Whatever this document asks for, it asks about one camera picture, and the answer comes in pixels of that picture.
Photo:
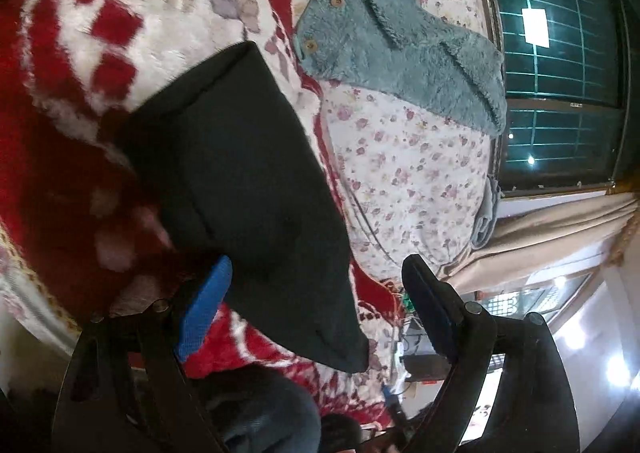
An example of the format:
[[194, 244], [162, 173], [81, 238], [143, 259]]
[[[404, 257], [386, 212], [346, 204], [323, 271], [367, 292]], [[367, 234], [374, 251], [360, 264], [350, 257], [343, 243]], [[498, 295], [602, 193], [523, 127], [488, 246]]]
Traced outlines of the black pants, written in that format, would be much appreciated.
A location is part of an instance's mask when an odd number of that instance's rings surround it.
[[295, 355], [367, 369], [343, 218], [256, 44], [182, 74], [128, 117], [115, 142], [172, 244], [199, 265], [229, 258], [231, 309]]

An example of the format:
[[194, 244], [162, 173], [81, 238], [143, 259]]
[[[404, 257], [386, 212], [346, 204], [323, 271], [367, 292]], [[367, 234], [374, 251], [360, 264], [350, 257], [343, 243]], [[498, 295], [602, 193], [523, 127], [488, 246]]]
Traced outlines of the dark jacket sleeve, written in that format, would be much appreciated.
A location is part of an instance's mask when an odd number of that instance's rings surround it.
[[315, 452], [320, 413], [311, 394], [274, 369], [251, 364], [192, 386], [231, 452]]

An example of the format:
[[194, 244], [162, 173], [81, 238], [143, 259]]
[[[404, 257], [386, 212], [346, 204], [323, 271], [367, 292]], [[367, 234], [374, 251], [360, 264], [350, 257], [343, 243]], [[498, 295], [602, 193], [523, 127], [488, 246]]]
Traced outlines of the green cloth item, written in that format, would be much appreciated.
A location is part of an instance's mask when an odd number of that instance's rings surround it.
[[405, 293], [404, 295], [402, 295], [402, 306], [404, 306], [404, 308], [409, 311], [409, 312], [413, 312], [414, 311], [414, 306], [413, 303], [409, 297], [409, 295], [407, 293]]

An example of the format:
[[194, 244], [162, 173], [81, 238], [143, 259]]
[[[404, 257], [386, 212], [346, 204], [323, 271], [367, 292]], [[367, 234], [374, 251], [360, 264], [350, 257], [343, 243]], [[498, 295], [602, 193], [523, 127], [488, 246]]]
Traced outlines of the beige curtain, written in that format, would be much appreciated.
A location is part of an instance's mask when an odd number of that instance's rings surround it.
[[632, 193], [614, 194], [533, 210], [504, 219], [486, 246], [468, 248], [439, 279], [458, 293], [493, 291], [620, 233], [639, 207]]

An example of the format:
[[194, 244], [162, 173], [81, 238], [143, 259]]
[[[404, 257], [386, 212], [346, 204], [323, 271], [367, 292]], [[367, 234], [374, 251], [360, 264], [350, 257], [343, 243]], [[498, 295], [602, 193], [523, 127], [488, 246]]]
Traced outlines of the red white floral blanket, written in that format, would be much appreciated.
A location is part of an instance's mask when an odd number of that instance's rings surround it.
[[291, 35], [307, 0], [1, 0], [1, 299], [70, 352], [178, 277], [116, 130], [192, 66], [251, 40], [302, 122], [341, 213], [343, 158]]

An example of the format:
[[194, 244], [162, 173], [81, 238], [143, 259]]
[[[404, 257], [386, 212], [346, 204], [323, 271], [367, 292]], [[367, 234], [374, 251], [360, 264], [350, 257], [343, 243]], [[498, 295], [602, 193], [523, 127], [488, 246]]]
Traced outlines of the floral quilt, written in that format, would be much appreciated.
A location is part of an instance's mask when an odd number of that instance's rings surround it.
[[[294, 0], [302, 14], [308, 0]], [[485, 34], [480, 0], [420, 0], [452, 24]], [[396, 282], [419, 254], [432, 270], [454, 262], [482, 204], [490, 140], [378, 91], [323, 82], [321, 126], [340, 179], [352, 254], [372, 279]]]

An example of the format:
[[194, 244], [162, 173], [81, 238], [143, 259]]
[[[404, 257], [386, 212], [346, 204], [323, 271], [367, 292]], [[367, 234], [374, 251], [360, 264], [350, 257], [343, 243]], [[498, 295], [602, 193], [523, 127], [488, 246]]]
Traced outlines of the window with green grille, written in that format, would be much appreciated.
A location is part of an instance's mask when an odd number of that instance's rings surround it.
[[496, 0], [509, 112], [499, 182], [515, 194], [614, 178], [626, 122], [620, 0]]

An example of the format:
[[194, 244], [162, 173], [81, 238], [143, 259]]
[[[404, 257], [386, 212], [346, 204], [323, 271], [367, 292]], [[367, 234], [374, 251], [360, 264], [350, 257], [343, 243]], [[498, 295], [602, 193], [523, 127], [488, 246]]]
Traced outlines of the teal fleece jacket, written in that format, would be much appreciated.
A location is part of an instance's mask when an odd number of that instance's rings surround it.
[[491, 138], [506, 129], [502, 53], [418, 0], [310, 0], [294, 48], [315, 80], [384, 92]]

